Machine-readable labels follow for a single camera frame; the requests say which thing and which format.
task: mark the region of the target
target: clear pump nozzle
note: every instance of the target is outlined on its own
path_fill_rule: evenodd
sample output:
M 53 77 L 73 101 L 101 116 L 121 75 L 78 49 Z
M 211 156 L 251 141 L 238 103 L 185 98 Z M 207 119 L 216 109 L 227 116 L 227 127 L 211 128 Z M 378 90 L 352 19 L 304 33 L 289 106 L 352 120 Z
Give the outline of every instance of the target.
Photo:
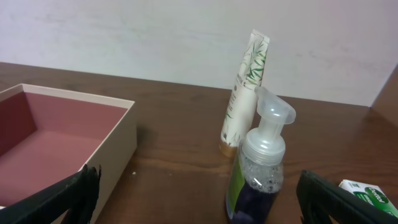
M 276 165 L 285 154 L 285 141 L 280 133 L 285 124 L 294 122 L 296 111 L 264 87 L 256 87 L 254 91 L 258 96 L 257 112 L 261 121 L 258 128 L 248 132 L 243 151 L 254 162 Z

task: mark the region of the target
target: soap bar box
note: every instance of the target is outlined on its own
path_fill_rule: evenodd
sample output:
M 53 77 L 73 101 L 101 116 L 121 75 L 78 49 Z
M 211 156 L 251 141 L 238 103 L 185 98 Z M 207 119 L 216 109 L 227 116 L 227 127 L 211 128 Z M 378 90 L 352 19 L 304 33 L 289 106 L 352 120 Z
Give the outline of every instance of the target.
M 357 196 L 376 208 L 398 218 L 398 210 L 387 198 L 379 186 L 360 183 L 352 180 L 341 181 L 339 187 Z
M 35 194 L 84 164 L 97 170 L 101 165 L 94 223 L 136 150 L 134 105 L 27 84 L 0 92 L 0 206 Z

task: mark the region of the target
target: brown table surface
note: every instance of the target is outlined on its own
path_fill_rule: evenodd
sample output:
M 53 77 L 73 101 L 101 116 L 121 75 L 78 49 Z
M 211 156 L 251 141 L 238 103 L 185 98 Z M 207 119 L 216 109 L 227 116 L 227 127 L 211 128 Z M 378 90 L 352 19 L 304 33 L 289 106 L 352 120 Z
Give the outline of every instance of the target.
M 138 148 L 97 223 L 227 223 L 231 161 L 218 141 L 229 90 L 0 63 L 0 90 L 19 83 L 136 101 Z M 364 106 L 282 98 L 297 119 L 282 132 L 285 180 L 267 223 L 300 223 L 302 169 L 376 184 L 398 205 L 398 128 Z

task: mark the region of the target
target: tube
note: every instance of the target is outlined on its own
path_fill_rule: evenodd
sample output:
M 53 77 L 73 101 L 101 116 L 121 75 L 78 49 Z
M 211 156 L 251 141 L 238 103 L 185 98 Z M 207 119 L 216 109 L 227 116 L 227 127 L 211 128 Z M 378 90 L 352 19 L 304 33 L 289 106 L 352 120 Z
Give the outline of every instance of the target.
M 235 78 L 221 131 L 220 150 L 228 157 L 234 157 L 240 141 L 251 127 L 257 103 L 254 89 L 261 85 L 268 44 L 267 36 L 256 30 L 252 31 Z

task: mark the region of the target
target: foam soap dispenser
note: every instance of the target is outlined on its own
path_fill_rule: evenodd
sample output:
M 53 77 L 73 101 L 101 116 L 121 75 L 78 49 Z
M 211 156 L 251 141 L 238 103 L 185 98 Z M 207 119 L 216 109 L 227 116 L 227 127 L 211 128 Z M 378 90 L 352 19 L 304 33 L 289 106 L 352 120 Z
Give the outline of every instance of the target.
M 285 124 L 294 122 L 295 110 L 264 87 L 256 87 L 258 128 L 250 130 L 239 145 L 226 193 L 231 223 L 263 224 L 282 187 Z

